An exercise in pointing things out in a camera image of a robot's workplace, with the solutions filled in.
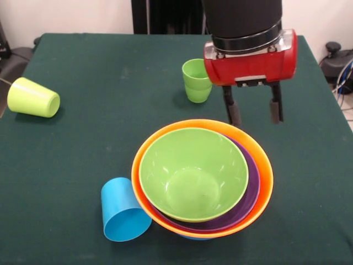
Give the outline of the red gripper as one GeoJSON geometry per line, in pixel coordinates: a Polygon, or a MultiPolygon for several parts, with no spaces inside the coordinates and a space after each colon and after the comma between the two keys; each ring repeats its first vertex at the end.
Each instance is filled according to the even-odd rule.
{"type": "Polygon", "coordinates": [[[293,29],[283,30],[277,42],[262,50],[241,55],[222,54],[212,41],[204,46],[204,65],[213,84],[223,86],[223,99],[229,123],[235,127],[242,124],[239,106],[232,96],[231,85],[243,86],[255,83],[271,83],[271,121],[284,121],[281,87],[278,81],[291,79],[297,63],[298,38],[293,29]]]}

